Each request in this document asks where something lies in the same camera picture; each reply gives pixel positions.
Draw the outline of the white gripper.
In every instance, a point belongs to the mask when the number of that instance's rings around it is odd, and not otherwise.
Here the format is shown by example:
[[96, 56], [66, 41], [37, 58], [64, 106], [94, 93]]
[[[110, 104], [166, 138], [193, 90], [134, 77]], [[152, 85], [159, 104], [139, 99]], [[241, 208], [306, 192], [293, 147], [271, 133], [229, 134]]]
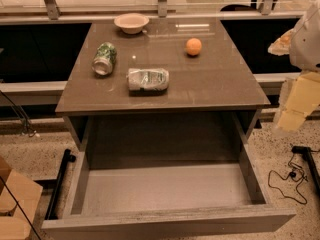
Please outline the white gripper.
[[316, 73], [320, 71], [320, 0], [313, 2], [296, 25], [269, 46], [268, 52], [288, 55], [293, 66], [309, 70], [287, 79], [280, 91], [276, 128], [294, 132], [320, 105], [320, 74]]

